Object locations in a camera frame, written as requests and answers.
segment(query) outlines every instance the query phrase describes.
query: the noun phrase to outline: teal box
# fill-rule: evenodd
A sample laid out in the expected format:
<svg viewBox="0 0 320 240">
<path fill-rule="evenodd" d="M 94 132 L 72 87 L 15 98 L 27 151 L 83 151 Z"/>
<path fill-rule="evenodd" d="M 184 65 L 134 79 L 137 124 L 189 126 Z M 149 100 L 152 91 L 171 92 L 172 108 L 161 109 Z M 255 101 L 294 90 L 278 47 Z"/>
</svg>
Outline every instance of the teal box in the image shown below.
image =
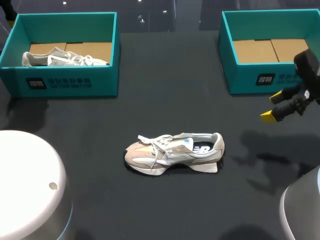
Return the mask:
<svg viewBox="0 0 320 240">
<path fill-rule="evenodd" d="M 276 93 L 296 85 L 293 62 L 239 63 L 235 40 L 305 39 L 320 59 L 318 9 L 223 11 L 218 49 L 230 94 Z M 259 79 L 271 82 L 259 84 Z"/>
<path fill-rule="evenodd" d="M 112 42 L 110 65 L 22 66 L 31 43 L 82 42 Z M 116 12 L 19 14 L 0 57 L 0 78 L 12 97 L 117 96 L 120 48 Z"/>
</svg>

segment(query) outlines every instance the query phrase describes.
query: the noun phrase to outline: shoebox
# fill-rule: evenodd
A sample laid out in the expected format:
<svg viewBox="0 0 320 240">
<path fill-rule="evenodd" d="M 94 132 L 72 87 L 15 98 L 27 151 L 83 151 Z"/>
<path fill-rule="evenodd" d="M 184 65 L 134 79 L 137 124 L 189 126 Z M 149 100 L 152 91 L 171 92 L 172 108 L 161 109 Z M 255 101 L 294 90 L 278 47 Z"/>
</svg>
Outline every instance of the shoebox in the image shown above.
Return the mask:
<svg viewBox="0 0 320 240">
<path fill-rule="evenodd" d="M 218 49 L 230 94 L 296 85 L 293 60 L 308 48 L 320 59 L 318 9 L 222 12 Z"/>
<path fill-rule="evenodd" d="M 24 52 L 54 47 L 109 65 L 22 66 Z M 19 14 L 0 56 L 0 78 L 12 97 L 116 96 L 120 47 L 116 12 Z"/>
</svg>

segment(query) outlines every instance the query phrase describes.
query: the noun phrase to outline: gray object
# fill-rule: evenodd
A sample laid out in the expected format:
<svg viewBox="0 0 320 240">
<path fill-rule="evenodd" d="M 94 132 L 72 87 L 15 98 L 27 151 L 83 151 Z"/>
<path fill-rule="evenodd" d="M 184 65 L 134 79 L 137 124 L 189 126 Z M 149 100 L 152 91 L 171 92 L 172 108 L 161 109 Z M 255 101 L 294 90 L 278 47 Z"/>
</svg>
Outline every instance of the gray object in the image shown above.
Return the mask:
<svg viewBox="0 0 320 240">
<path fill-rule="evenodd" d="M 280 221 L 289 240 L 320 239 L 319 169 L 298 179 L 282 194 Z"/>
</svg>

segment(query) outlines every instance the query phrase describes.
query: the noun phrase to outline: shoe sole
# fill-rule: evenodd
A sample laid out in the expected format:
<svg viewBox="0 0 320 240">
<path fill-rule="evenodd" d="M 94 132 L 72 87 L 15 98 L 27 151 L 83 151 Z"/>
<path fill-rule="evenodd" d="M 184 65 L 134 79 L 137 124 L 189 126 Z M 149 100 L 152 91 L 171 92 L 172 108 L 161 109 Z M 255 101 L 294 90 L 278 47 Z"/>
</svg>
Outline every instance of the shoe sole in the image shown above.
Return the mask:
<svg viewBox="0 0 320 240">
<path fill-rule="evenodd" d="M 123 161 L 124 161 L 125 166 L 130 167 L 131 169 L 133 169 L 137 172 L 140 172 L 142 174 L 145 174 L 145 175 L 159 176 L 159 175 L 163 174 L 169 167 L 173 166 L 173 165 L 170 165 L 168 167 L 162 167 L 162 168 L 157 168 L 157 169 L 146 169 L 146 168 L 140 168 L 137 166 L 132 166 L 126 162 L 126 160 L 125 160 L 126 154 L 127 154 L 127 150 L 125 150 L 123 153 Z M 224 161 L 223 161 L 224 154 L 225 154 L 225 152 L 223 153 L 222 157 L 218 158 L 218 160 L 213 163 L 198 164 L 198 165 L 191 165 L 188 163 L 182 163 L 182 164 L 186 165 L 187 167 L 189 167 L 192 170 L 197 171 L 197 172 L 216 174 L 224 166 Z"/>
</svg>

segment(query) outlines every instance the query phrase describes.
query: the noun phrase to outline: sneaker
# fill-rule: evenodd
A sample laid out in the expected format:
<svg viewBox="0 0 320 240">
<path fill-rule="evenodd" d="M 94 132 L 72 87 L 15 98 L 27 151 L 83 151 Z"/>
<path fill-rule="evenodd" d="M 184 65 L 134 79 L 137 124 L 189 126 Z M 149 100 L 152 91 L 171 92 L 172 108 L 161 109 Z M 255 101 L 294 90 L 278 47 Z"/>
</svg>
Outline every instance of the sneaker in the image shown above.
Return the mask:
<svg viewBox="0 0 320 240">
<path fill-rule="evenodd" d="M 225 151 L 219 133 L 181 133 L 157 138 L 138 136 L 140 141 L 124 151 L 125 162 L 148 175 L 161 175 L 170 166 L 184 164 L 195 171 L 217 173 Z"/>
<path fill-rule="evenodd" d="M 106 61 L 92 58 L 90 55 L 81 56 L 71 51 L 63 51 L 55 47 L 47 54 L 32 54 L 25 52 L 22 56 L 22 66 L 103 66 Z"/>
</svg>

